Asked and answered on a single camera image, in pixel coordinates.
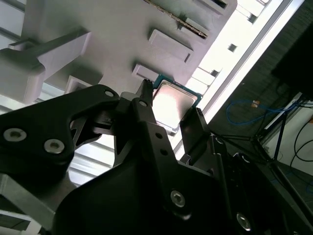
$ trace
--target metal screw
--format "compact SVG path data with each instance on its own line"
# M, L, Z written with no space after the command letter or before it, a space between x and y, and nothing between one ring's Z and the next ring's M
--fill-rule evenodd
M171 199L177 207L182 208L185 206L185 198L180 192L173 190L171 192Z
M4 132L3 137L5 138L6 141L20 142L26 139L27 134L22 129L10 128Z
M244 230L247 232L251 231L250 222L243 214L237 213L237 221Z
M141 104L142 106L144 106L144 107L147 107L147 104L146 104L146 102L143 102L143 101L139 101L139 104Z
M105 91L105 94L107 96L109 96L109 97L113 97L114 96L114 94L112 92L110 92L110 91Z
M65 148L63 142L57 139L47 140L44 144L44 147L45 151L53 154L60 154Z

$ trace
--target screw hole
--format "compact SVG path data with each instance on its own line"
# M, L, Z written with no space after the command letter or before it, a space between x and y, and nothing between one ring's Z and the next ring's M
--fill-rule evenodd
M53 143L50 144L50 147L54 148L54 149L58 149L60 147L60 145L58 143L54 143L53 142Z
M164 156L167 156L168 155L168 152L164 149L161 149L161 154L163 154Z
M17 132L17 131L12 131L10 133L10 137L13 137L13 138L19 138L21 137L22 135L20 134L20 132Z
M177 195L177 194L174 195L174 198L175 198L176 201L179 202L179 203L182 201L181 196L179 196L179 195Z
M159 139L163 138L163 136L160 133L156 133L156 137L158 137Z
M144 101L139 101L139 104L141 104L142 106L144 106L144 107L147 107L147 104L146 104L146 102L144 102Z

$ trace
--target metal plate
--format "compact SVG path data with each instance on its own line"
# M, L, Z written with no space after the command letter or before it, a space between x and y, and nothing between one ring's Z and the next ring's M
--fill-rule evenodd
M156 120L176 129L180 120L197 101L198 97L163 80L154 93L153 112Z

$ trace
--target wire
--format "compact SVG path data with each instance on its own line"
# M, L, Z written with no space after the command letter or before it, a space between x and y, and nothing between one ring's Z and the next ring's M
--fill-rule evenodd
M302 130L310 123L310 121L311 121L311 120L307 121L307 122L301 127L300 131L298 132L298 134L297 134L297 136L296 136L296 138L295 138L294 144L293 144L293 150L294 150L295 156L296 156L298 159L300 159L300 160L302 160L302 161L304 161L304 162L313 162L313 160L305 160L305 159L300 158L300 157L298 156L298 154L297 154L297 151L296 151L296 145L297 145L297 141L298 141L298 138L299 138L299 136L300 136Z
M309 109L313 108L313 103L310 103L310 104L305 103L307 101L309 102L309 100L303 99L300 102L298 102L296 106L297 107L302 107L302 108L309 108Z
M279 153L282 155L280 159L278 159L278 161L282 160L282 158L284 157L284 154L282 154L281 151L279 151Z
M247 124L251 124L251 123L256 122L256 121L258 121L258 120L260 120L260 119L262 119L262 118L265 118L267 115L274 114L274 113L280 113L280 112L282 112L282 111L289 111L289 110L292 110L292 109L294 109L294 108L296 107L296 105L297 105L297 103L294 103L294 104L292 104L290 107L288 107L287 109L285 109L285 107L284 107L284 108L280 108L280 109L270 109L270 108L268 108L268 107L266 107L266 106L264 106L264 105L262 105L262 104L259 104L259 105L258 105L258 108L264 109L264 110L266 110L266 111L268 111L268 112L265 113L265 114L262 115L262 116L259 116L259 117L255 118L255 119L253 119L253 120L250 120L250 121L245 121L245 122L233 122L233 121L230 119L230 117L229 117L229 110L230 110L231 106L233 106L233 105L235 105L235 104L240 104L240 103L248 103L248 104L251 104L251 103L253 103L253 101L251 101L251 100L238 100L238 101L231 102L231 103L228 105L228 107L227 107L227 109L226 109L226 117L227 117L227 120L228 120L231 124L233 124L233 125L247 125Z
M313 142L313 140L310 140L310 141L305 142L305 143L298 149L298 151L296 152L296 154L298 154L298 152L299 152L304 146L306 146L307 144L309 144L309 143L311 143L311 142ZM306 180L302 179L300 176L298 176L297 174L295 174L294 171L292 170L292 163L293 163L293 161L294 161L294 159L295 159L295 157L296 157L296 154L294 155L294 157L292 158L292 160L291 160L291 162L290 162L290 165L289 165L290 171L291 171L291 172L294 174L294 176L297 177L299 180L301 180L302 182L304 182L304 183L306 183L307 185L309 185L310 182L307 182Z

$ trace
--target blue cable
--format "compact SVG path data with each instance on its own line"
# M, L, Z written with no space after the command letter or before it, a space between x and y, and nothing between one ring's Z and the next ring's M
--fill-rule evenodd
M228 107L227 107L227 109L226 109L226 117L227 117L227 120L228 120L231 124L233 124L233 125L247 125L247 124L251 124L251 123L253 123L253 122L256 122L256 121L258 121L258 120L264 118L264 117L267 116L267 115L274 114L274 113L280 113L280 112L282 112L282 111L289 111L289 110L292 110L292 109L294 109L294 108L296 107L296 105L297 105L297 103L293 103L293 104L292 104L289 108L287 108L287 109L284 109L284 107L283 107L283 108L280 108L280 109L270 109L270 108L268 108L268 107L266 107L266 106L264 106L264 105L262 105L262 104L259 104L259 105L258 105L258 108L267 110L267 111L269 111L269 113L264 114L264 115L262 115L262 116L259 116L259 117L255 118L255 119L253 119L253 120L250 120L250 121L233 122L232 120L230 120L230 117L229 117L229 109L230 109L231 106L233 106L234 104L238 104L238 103L248 103L248 104L252 104L253 101L251 101L251 100L238 100L238 101L231 102L231 103L228 105Z
M310 183L308 183L307 187L306 187L306 191L309 194L313 194L313 190L310 190L310 186L313 188L313 181L311 181Z

